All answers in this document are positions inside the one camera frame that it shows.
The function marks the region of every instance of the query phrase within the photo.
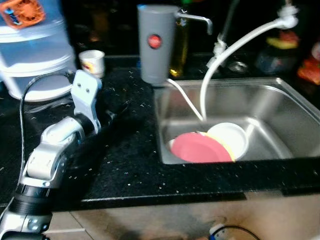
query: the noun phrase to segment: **white hose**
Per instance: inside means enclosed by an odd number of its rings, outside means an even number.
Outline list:
[[[268,22],[260,27],[257,27],[256,29],[249,32],[247,35],[240,38],[238,41],[236,41],[234,44],[232,44],[229,48],[227,48],[223,53],[221,53],[215,61],[211,64],[210,68],[207,70],[203,82],[201,84],[201,90],[200,90],[200,110],[202,115],[202,121],[207,120],[207,112],[206,112],[206,93],[208,84],[210,82],[210,79],[214,72],[217,70],[219,65],[226,60],[227,57],[229,57],[231,54],[233,54],[236,50],[241,48],[243,45],[245,45],[250,40],[254,39],[255,37],[259,36],[260,34],[263,34],[264,32],[279,28],[283,26],[283,21],[281,19],[276,19],[274,21]]]
[[[175,86],[179,92],[182,94],[182,97],[184,98],[184,100],[186,101],[186,103],[190,106],[190,108],[193,110],[194,114],[200,119],[200,121],[203,121],[203,117],[201,116],[201,114],[199,113],[199,111],[196,109],[196,107],[193,105],[193,103],[191,102],[191,100],[188,98],[187,94],[185,93],[185,91],[181,88],[181,86],[176,83],[175,81],[173,81],[172,79],[168,78],[166,80],[168,83],[172,84],[173,86]]]

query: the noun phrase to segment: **stainless steel sink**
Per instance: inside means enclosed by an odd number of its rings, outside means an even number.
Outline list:
[[[178,82],[197,107],[201,80]],[[162,162],[186,164],[168,142],[182,133],[222,122],[242,127],[249,148],[240,161],[320,156],[320,111],[280,78],[212,80],[206,95],[207,121],[201,122],[181,94],[166,84],[154,90],[158,145]]]

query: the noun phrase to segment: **pink plate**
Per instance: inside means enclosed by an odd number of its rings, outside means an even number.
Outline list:
[[[179,135],[173,142],[171,152],[191,163],[232,162],[228,151],[219,142],[195,132]]]

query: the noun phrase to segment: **kitchen counter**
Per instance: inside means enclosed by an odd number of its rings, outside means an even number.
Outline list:
[[[320,192],[320,158],[165,165],[157,149],[153,89],[132,67],[109,71],[103,85],[111,104],[130,100],[130,106],[94,140],[94,149],[83,151],[81,166],[68,171],[56,211],[245,199],[246,192]],[[19,174],[18,106],[19,101],[0,91],[0,211]],[[46,127],[72,114],[72,105],[26,114],[26,156]]]

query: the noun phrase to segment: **robotic arm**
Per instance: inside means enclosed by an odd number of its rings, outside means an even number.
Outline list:
[[[74,117],[67,116],[41,135],[19,179],[18,187],[0,219],[0,240],[48,240],[55,194],[61,186],[69,156],[87,137],[96,135],[101,124],[96,113],[100,79],[78,70],[71,88]]]

